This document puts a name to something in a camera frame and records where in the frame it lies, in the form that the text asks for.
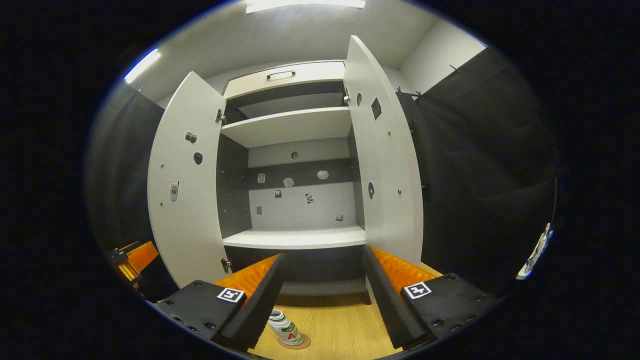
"white cabinet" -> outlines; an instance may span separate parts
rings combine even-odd
[[[336,81],[339,91],[348,90],[346,103],[340,99],[332,107],[225,125],[218,116],[277,100],[279,94],[299,95],[298,90],[304,96],[335,93]],[[262,94],[269,95],[261,99]],[[196,135],[194,142],[185,139],[187,132]],[[246,164],[238,182],[230,182],[246,186],[250,204],[241,210],[246,211],[243,216],[251,214],[253,228],[224,239],[216,206],[224,195],[216,193],[216,174],[224,169],[216,168],[216,160],[231,154],[218,148],[221,135],[248,149],[254,164]],[[307,149],[314,153],[298,154]],[[356,161],[350,162],[355,153]],[[353,171],[359,171],[357,182],[351,178]],[[220,264],[227,258],[225,247],[310,250],[369,244],[415,265],[420,262],[422,196],[411,134],[392,85],[356,36],[344,62],[294,64],[249,74],[230,81],[224,97],[189,73],[156,133],[148,206],[159,253],[180,287],[228,275]],[[364,226],[356,223],[357,211],[364,212]]]

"cabinet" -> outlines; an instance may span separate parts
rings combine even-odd
[[[293,97],[324,105],[274,105]],[[271,113],[246,110],[260,113],[256,106],[265,103]],[[278,109],[285,111],[273,113]],[[220,168],[237,158],[233,149],[246,149],[246,168]],[[147,190],[158,251],[180,287],[228,275],[221,259],[237,270],[231,252],[300,252],[311,259],[300,263],[316,268],[313,254],[322,253],[318,261],[333,269],[327,273],[341,276],[313,279],[326,285],[319,286],[325,294],[344,293],[349,281],[364,286],[362,274],[344,278],[349,256],[361,261],[363,245],[420,262],[422,196],[412,136],[392,85],[356,36],[344,61],[256,72],[230,81],[224,95],[189,73],[156,132]],[[250,228],[229,225],[235,218],[250,219]],[[313,289],[300,274],[292,281],[283,289]]]

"bottle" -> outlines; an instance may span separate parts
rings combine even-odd
[[[292,323],[280,310],[271,311],[269,326],[278,336],[278,340],[285,345],[298,346],[305,341],[296,324]]]

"cabinet door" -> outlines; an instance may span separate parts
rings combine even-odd
[[[344,86],[358,148],[367,244],[418,265],[422,190],[412,136],[391,82],[354,35]]]
[[[151,148],[147,201],[158,252],[175,283],[228,275],[216,200],[216,159],[226,100],[190,72],[169,102]]]

